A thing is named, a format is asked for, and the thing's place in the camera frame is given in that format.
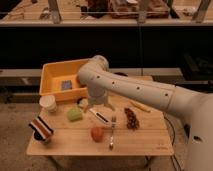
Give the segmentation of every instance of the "paper cup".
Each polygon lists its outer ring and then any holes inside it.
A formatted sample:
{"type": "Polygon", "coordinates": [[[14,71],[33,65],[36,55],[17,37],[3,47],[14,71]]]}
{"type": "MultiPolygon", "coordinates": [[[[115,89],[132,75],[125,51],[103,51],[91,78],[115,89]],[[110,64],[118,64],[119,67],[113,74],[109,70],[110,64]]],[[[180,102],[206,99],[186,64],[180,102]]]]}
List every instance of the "paper cup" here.
{"type": "Polygon", "coordinates": [[[39,104],[49,113],[54,113],[57,110],[54,95],[42,96],[39,100],[39,104]]]}

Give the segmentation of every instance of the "red apple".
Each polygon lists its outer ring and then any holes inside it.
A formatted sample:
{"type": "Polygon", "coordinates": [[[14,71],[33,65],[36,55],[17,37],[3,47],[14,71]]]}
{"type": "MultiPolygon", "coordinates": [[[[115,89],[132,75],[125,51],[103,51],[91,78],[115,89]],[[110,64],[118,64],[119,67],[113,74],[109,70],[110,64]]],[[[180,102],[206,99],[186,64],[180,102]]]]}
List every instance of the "red apple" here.
{"type": "Polygon", "coordinates": [[[91,136],[95,142],[101,142],[103,140],[103,129],[101,127],[91,128],[91,136]]]}

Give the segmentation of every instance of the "yellow tray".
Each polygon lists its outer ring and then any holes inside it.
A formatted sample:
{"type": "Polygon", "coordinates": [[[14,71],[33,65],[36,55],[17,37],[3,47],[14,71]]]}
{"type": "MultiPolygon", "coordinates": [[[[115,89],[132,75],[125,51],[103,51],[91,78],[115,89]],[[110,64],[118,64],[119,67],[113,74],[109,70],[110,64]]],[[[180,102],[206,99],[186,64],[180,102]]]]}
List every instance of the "yellow tray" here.
{"type": "Polygon", "coordinates": [[[44,64],[41,74],[39,94],[53,94],[56,101],[73,100],[87,97],[87,88],[79,84],[77,72],[89,59],[54,62],[44,64]],[[61,90],[63,81],[71,81],[72,89],[61,90]]]}

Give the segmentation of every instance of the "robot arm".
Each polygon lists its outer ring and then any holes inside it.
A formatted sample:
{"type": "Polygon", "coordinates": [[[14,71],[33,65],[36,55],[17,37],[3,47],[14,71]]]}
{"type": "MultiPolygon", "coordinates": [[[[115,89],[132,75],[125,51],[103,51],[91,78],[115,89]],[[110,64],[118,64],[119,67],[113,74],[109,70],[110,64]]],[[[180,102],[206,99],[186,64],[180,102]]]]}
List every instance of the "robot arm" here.
{"type": "Polygon", "coordinates": [[[213,170],[212,94],[118,76],[107,70],[107,60],[95,56],[78,72],[80,83],[87,85],[90,106],[106,103],[107,90],[110,90],[180,118],[189,115],[191,127],[185,170],[213,170]]]}
{"type": "Polygon", "coordinates": [[[108,63],[102,56],[95,56],[79,70],[78,78],[81,84],[88,87],[91,106],[105,103],[103,97],[109,90],[181,117],[186,113],[190,115],[196,103],[193,99],[202,96],[201,93],[174,85],[123,77],[107,70],[108,63]]]}

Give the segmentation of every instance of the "fork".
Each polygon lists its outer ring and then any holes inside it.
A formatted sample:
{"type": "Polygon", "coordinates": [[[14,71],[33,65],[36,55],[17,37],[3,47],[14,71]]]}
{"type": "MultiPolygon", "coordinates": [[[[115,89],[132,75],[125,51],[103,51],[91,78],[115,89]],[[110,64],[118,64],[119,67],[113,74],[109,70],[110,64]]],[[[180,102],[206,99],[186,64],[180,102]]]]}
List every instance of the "fork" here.
{"type": "Polygon", "coordinates": [[[112,126],[111,126],[111,137],[110,137],[110,143],[109,143],[109,149],[113,149],[113,134],[114,134],[114,129],[115,129],[115,124],[116,124],[116,116],[112,116],[112,126]]]}

